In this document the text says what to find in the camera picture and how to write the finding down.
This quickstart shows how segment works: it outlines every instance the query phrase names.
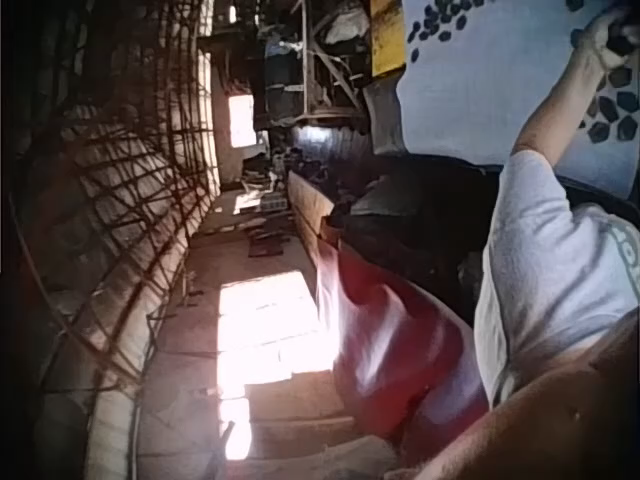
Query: hand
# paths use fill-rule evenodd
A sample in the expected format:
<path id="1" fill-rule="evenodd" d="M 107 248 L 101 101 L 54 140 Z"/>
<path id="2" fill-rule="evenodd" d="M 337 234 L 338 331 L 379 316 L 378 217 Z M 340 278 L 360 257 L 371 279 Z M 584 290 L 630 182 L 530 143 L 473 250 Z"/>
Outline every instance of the hand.
<path id="1" fill-rule="evenodd" d="M 611 26 L 623 22 L 629 14 L 630 10 L 624 7 L 606 10 L 582 34 L 578 49 L 595 56 L 605 72 L 624 65 L 628 60 L 628 57 L 622 57 L 608 49 L 607 43 Z M 640 46 L 640 25 L 624 26 L 620 34 L 635 47 Z"/>

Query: floor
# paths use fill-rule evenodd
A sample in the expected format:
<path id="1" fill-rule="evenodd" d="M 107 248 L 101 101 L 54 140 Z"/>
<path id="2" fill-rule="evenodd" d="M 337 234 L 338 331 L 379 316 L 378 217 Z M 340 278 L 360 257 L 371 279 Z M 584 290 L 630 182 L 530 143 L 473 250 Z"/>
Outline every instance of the floor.
<path id="1" fill-rule="evenodd" d="M 266 478 L 271 461 L 360 437 L 329 370 L 313 265 L 295 237 L 282 255 L 249 258 L 238 197 L 223 194 L 194 236 L 158 334 L 139 479 Z"/>

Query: dirt floor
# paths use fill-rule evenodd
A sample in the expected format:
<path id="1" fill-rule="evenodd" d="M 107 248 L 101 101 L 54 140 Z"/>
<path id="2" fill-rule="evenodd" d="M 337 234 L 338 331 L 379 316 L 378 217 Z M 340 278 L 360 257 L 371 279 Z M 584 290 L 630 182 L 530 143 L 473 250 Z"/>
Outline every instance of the dirt floor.
<path id="1" fill-rule="evenodd" d="M 223 194 L 194 236 L 159 332 L 138 428 L 142 480 L 222 478 L 225 462 L 227 478 L 260 478 L 256 465 L 360 436 L 329 371 L 313 265 L 297 238 L 282 255 L 249 258 L 244 232 L 219 233 L 248 219 L 233 214 L 237 197 Z"/>

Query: gray sleeve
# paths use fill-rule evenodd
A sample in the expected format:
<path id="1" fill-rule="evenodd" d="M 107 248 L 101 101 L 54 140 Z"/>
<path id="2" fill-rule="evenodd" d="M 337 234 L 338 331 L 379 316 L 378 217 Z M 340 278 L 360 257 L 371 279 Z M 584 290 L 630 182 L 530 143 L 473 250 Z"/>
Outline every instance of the gray sleeve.
<path id="1" fill-rule="evenodd" d="M 526 150 L 507 161 L 500 175 L 492 233 L 531 219 L 543 233 L 544 227 L 556 230 L 559 222 L 571 218 L 567 194 L 541 154 Z"/>

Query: window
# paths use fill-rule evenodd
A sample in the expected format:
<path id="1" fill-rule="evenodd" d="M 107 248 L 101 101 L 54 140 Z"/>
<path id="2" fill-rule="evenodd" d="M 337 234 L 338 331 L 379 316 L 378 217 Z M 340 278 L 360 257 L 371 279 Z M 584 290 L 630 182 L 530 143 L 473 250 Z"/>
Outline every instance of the window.
<path id="1" fill-rule="evenodd" d="M 229 98 L 229 115 L 232 147 L 248 147 L 258 143 L 253 129 L 253 95 Z"/>

